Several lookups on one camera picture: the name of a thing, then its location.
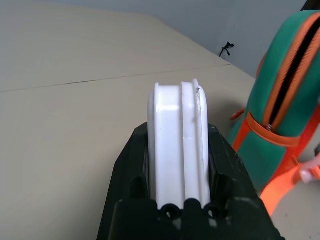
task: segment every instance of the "white wall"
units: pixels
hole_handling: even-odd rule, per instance
[[[236,0],[44,0],[158,17],[211,52]]]
[[[234,44],[222,58],[255,77],[261,58],[282,23],[299,12],[306,0],[237,0],[214,53]]]

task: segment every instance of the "backpack strap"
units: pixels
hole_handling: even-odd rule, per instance
[[[309,174],[312,175],[314,179],[320,180],[320,154],[318,154],[313,161],[316,160],[319,160],[319,165],[309,169]],[[304,164],[299,164],[291,170],[274,178],[262,191],[260,198],[270,216],[274,213],[281,199],[290,192],[297,183],[303,180],[303,166]]]
[[[320,180],[320,154],[314,160],[300,164],[295,156],[300,156],[316,132],[320,120],[320,105],[315,109],[305,130],[301,135],[298,146],[288,148],[282,163],[274,177],[262,191],[262,199],[269,215],[272,215],[281,199],[290,192],[301,180]]]

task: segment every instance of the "orange strap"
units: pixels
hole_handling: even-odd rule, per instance
[[[239,118],[242,114],[244,114],[246,111],[245,108],[242,108],[240,111],[236,112],[235,114],[233,114],[231,117],[230,117],[230,120],[236,120],[237,118]]]
[[[291,170],[274,178],[262,191],[260,198],[270,216],[274,213],[281,199],[302,180],[300,175],[301,167],[302,164],[299,164]],[[310,173],[314,178],[320,180],[319,167],[310,169]]]
[[[281,199],[290,192],[301,179],[300,169],[307,166],[310,162],[299,164],[293,156],[299,156],[312,136],[316,132],[320,119],[320,105],[315,109],[310,118],[307,127],[303,131],[298,146],[288,148],[281,165],[274,174],[274,177],[262,191],[260,198],[262,199],[269,215],[272,215]],[[320,180],[320,167],[310,167],[309,172],[315,179]]]

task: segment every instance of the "beige table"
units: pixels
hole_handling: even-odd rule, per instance
[[[11,0],[0,30],[1,240],[97,237],[114,162],[156,82],[197,78],[227,136],[255,81],[148,16]],[[282,235],[320,239],[319,200],[318,183],[291,192],[273,216]]]

